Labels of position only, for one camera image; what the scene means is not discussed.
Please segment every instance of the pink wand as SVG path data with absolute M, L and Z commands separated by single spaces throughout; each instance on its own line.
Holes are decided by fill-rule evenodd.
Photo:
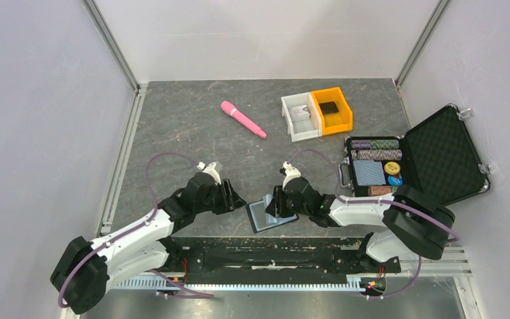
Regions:
M 235 118 L 243 124 L 246 128 L 248 128 L 251 132 L 253 132 L 255 135 L 259 136 L 260 138 L 267 138 L 267 133 L 263 132 L 261 128 L 253 123 L 252 120 L 250 120 L 247 116 L 243 115 L 243 113 L 239 112 L 239 110 L 230 102 L 224 101 L 222 102 L 222 111 L 226 112 L 229 116 Z

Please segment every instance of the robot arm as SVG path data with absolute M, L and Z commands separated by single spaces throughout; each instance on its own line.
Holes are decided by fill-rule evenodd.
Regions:
M 366 263 L 365 268 L 374 270 L 393 257 L 412 253 L 433 260 L 441 259 L 448 233 L 405 209 L 386 204 L 404 203 L 451 228 L 454 214 L 427 195 L 402 185 L 395 193 L 379 197 L 337 198 L 314 190 L 298 169 L 289 163 L 285 162 L 280 172 L 285 175 L 283 184 L 275 186 L 273 200 L 266 210 L 274 217 L 299 213 L 308 215 L 321 227 L 374 225 L 388 228 L 381 233 L 367 235 L 363 241 L 361 264 Z
M 86 312 L 118 283 L 169 263 L 170 252 L 162 239 L 190 225 L 199 213 L 212 211 L 219 215 L 245 205 L 229 180 L 220 178 L 220 168 L 215 162 L 204 167 L 185 188 L 162 200 L 152 219 L 153 209 L 109 235 L 91 241 L 83 237 L 71 241 L 50 278 L 58 291 L 85 256 L 106 244 L 68 283 L 64 299 L 71 309 L 76 314 Z

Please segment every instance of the orange plastic bin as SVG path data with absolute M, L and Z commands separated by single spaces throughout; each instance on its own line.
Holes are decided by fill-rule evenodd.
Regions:
M 311 91 L 311 96 L 318 106 L 317 111 L 321 117 L 321 127 L 323 135 L 336 134 L 341 132 L 348 132 L 353 129 L 353 111 L 349 107 L 349 104 L 345 100 L 341 88 L 326 88 L 324 90 Z M 328 107 L 328 111 L 325 109 L 322 112 L 322 106 L 331 106 L 335 103 L 337 111 L 331 111 L 331 107 Z

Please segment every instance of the white wall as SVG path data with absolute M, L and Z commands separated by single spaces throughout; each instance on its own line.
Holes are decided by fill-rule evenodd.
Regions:
M 94 235 L 131 99 L 81 1 L 0 1 L 0 318 L 58 318 L 49 277 Z
M 437 0 L 97 0 L 138 80 L 395 78 Z
M 417 124 L 448 102 L 467 121 L 493 189 L 450 208 L 488 318 L 510 318 L 510 1 L 453 1 L 403 86 Z

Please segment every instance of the gray mat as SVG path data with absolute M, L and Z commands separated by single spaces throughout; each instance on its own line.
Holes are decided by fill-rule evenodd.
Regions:
M 151 209 L 143 179 L 146 161 L 157 152 L 176 151 L 205 163 L 223 164 L 229 178 L 248 203 L 259 201 L 282 183 L 278 170 L 296 150 L 313 147 L 340 162 L 343 140 L 349 134 L 324 136 L 292 143 L 281 117 L 281 96 L 340 86 L 354 113 L 353 136 L 401 135 L 406 116 L 391 79 L 225 80 L 153 82 L 147 89 L 114 217 L 119 229 Z M 228 100 L 265 130 L 263 140 L 227 116 L 220 103 Z M 334 171 L 313 154 L 300 156 L 294 165 L 321 193 L 333 192 Z M 150 177 L 159 200 L 184 187 L 196 172 L 187 161 L 167 156 L 158 159 Z M 323 229 L 307 217 L 253 234 L 245 209 L 213 215 L 204 213 L 177 236 L 363 236 L 370 227 Z

